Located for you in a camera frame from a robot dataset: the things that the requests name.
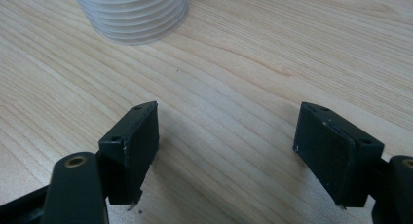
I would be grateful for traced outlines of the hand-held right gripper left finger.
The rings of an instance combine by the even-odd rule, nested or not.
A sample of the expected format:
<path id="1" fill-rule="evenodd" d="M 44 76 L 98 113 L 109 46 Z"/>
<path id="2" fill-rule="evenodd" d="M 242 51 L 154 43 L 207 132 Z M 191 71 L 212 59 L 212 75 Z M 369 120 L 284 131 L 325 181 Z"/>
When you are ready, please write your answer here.
<path id="1" fill-rule="evenodd" d="M 130 109 L 98 142 L 97 152 L 105 197 L 112 205 L 134 208 L 141 186 L 159 150 L 158 103 Z"/>

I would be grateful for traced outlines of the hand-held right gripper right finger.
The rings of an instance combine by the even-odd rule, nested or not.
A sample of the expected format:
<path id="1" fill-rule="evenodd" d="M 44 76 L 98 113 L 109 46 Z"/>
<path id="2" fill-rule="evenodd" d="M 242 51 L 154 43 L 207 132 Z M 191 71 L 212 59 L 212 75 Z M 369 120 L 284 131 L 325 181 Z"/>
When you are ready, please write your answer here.
<path id="1" fill-rule="evenodd" d="M 384 144 L 334 111 L 303 102 L 293 150 L 335 204 L 363 207 L 371 171 L 381 160 Z"/>

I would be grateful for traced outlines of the stack of clear plastic cups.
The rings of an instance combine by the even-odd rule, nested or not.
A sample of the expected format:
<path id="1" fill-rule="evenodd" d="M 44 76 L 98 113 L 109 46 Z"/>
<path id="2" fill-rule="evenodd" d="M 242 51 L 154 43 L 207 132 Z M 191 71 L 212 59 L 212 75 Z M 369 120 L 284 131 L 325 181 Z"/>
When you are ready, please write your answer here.
<path id="1" fill-rule="evenodd" d="M 76 0 L 94 30 L 123 45 L 171 34 L 185 20 L 188 0 Z"/>

